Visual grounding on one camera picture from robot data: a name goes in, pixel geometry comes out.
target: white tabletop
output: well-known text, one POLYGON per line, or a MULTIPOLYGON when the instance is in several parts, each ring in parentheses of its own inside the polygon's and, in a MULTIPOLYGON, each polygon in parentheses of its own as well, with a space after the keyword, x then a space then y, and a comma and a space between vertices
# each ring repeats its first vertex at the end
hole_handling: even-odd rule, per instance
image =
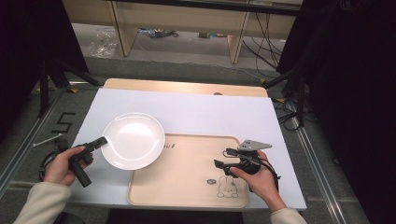
MULTIPOLYGON (((250 139, 271 144, 273 147, 264 152, 281 176, 280 195, 288 207, 306 209, 270 98, 100 89, 73 146, 101 137, 111 120, 132 112, 150 114, 161 123, 165 133, 233 136, 239 142, 250 139)), ((93 164, 85 170, 92 183, 83 188, 75 181, 70 202, 135 208, 127 200, 131 171, 113 167, 100 149, 93 152, 93 157, 93 164)), ((243 210, 259 208, 268 207, 250 192, 243 210)))

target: gray floor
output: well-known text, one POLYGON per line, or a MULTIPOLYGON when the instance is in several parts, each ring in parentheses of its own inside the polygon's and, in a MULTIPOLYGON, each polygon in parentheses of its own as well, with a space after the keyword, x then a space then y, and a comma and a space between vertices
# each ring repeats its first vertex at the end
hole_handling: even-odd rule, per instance
MULTIPOLYGON (((112 58, 100 59, 92 57, 89 50, 89 45, 95 40, 96 29, 100 27, 75 24, 74 28, 81 49, 86 56, 90 72, 100 80, 106 80, 109 77, 124 77, 259 86, 263 78, 271 80, 272 77, 278 76, 278 73, 266 63, 258 60, 256 65, 256 57, 246 47, 241 49, 238 64, 231 64, 227 41, 226 38, 222 37, 199 38, 195 33, 182 32, 179 32, 178 37, 149 38, 145 35, 139 35, 131 54, 127 58, 121 58, 116 50, 112 58), (257 71, 256 67, 261 69, 262 74, 257 71)), ((254 50, 258 49, 258 46, 250 37, 245 39, 254 50)), ((273 42, 277 48, 282 49, 284 41, 273 40, 273 42)), ((271 60, 268 54, 265 54, 264 57, 271 60)), ((79 81, 73 75, 68 76, 70 80, 79 81)), ((284 83, 268 90, 270 97, 281 97, 282 85, 284 83)), ((86 84, 81 84, 76 88, 78 88, 77 93, 66 92, 63 94, 43 131, 35 140, 36 142, 54 136, 55 133, 52 132, 54 130, 65 128, 64 125, 57 124, 58 118, 64 112, 75 113, 75 115, 67 117, 67 121, 73 124, 69 132, 65 134, 69 143, 73 142, 78 133, 78 127, 88 112, 90 102, 97 91, 96 88, 86 84)), ((12 158, 13 152, 21 145, 24 136, 35 123, 38 107, 39 92, 34 89, 30 100, 26 102, 26 107, 21 113, 20 119, 10 130, 7 139, 0 145, 1 172, 6 169, 7 162, 12 158)), ((277 109, 276 113, 282 116, 286 112, 277 109)), ((346 222, 369 223, 353 190, 348 185, 343 171, 332 161, 332 151, 320 129, 320 125, 315 122, 315 115, 306 115, 304 118, 304 129, 346 222)), ((285 125, 286 127, 292 127, 291 121, 288 121, 285 125)), ((288 131, 283 125, 281 125, 281 128, 301 189, 306 198, 308 208, 303 212, 303 216, 308 223, 334 223, 319 183, 308 162, 298 132, 288 131)), ((51 143, 30 149, 27 159, 16 173, 0 201, 0 223, 11 223, 18 215, 29 188, 38 181, 37 169, 39 163, 52 150, 53 145, 51 143)), ((66 211, 84 218, 87 223, 106 223, 109 210, 69 204, 66 211)), ((268 211, 252 211, 243 215, 246 224, 269 223, 270 214, 268 211)))

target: metal bracket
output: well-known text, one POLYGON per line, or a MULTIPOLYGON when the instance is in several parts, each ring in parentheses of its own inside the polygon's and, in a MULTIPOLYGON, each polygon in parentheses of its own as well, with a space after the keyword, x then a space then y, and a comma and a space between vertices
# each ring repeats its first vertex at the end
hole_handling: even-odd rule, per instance
POLYGON ((261 143, 261 142, 256 142, 252 140, 245 140, 240 146, 239 150, 245 150, 245 151, 254 151, 254 150, 259 150, 259 149, 264 149, 264 148, 269 148, 272 147, 271 144, 266 144, 266 143, 261 143))

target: plastic bag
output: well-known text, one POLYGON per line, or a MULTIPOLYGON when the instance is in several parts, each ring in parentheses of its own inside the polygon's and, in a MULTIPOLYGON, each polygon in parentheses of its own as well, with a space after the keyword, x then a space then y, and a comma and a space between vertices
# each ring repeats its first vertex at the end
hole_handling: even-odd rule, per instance
POLYGON ((158 30, 158 29, 139 29, 139 34, 147 35, 150 38, 158 38, 172 35, 178 37, 177 31, 158 30))
POLYGON ((111 58, 117 46, 117 37, 114 28, 98 28, 96 39, 90 44, 90 54, 97 58, 111 58))

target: plate rim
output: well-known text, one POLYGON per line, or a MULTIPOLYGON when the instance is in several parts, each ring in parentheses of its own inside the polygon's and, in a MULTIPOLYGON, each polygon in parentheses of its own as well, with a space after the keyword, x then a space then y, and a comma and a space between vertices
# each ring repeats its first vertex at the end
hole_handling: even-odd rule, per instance
POLYGON ((154 150, 154 151, 158 151, 158 155, 155 156, 154 159, 152 159, 152 161, 149 161, 148 163, 146 163, 146 164, 144 164, 144 165, 134 166, 133 168, 128 168, 128 167, 125 168, 125 167, 119 167, 119 166, 115 165, 114 162, 113 162, 112 160, 110 160, 109 158, 106 157, 106 154, 104 153, 103 147, 108 147, 107 144, 104 145, 104 146, 101 146, 101 151, 102 151, 102 155, 105 157, 105 160, 106 160, 108 163, 110 163, 112 166, 114 166, 114 167, 116 167, 116 168, 119 168, 119 169, 121 169, 121 170, 137 170, 137 169, 141 169, 141 168, 144 168, 144 167, 146 167, 146 166, 152 164, 153 162, 155 162, 155 161, 158 159, 158 157, 160 157, 160 155, 161 155, 161 153, 162 153, 162 151, 163 151, 164 143, 165 143, 165 132, 164 132, 164 129, 163 129, 163 126, 161 125, 161 123, 160 123, 156 118, 154 118, 153 116, 151 116, 150 114, 143 113, 143 112, 129 112, 129 113, 125 113, 125 114, 119 115, 118 117, 114 118, 113 120, 111 120, 111 121, 107 124, 107 126, 105 127, 105 129, 103 130, 103 133, 102 133, 102 136, 103 136, 104 138, 106 138, 107 142, 109 142, 109 139, 106 137, 105 133, 106 133, 106 130, 108 129, 108 127, 109 127, 112 123, 114 123, 117 119, 121 119, 121 118, 123 118, 123 117, 128 117, 128 116, 143 116, 143 117, 147 117, 147 118, 150 118, 150 120, 153 120, 156 124, 158 124, 158 126, 159 126, 159 128, 160 128, 160 130, 161 130, 161 133, 162 133, 162 134, 161 134, 161 143, 160 143, 159 146, 158 146, 159 149, 154 150))

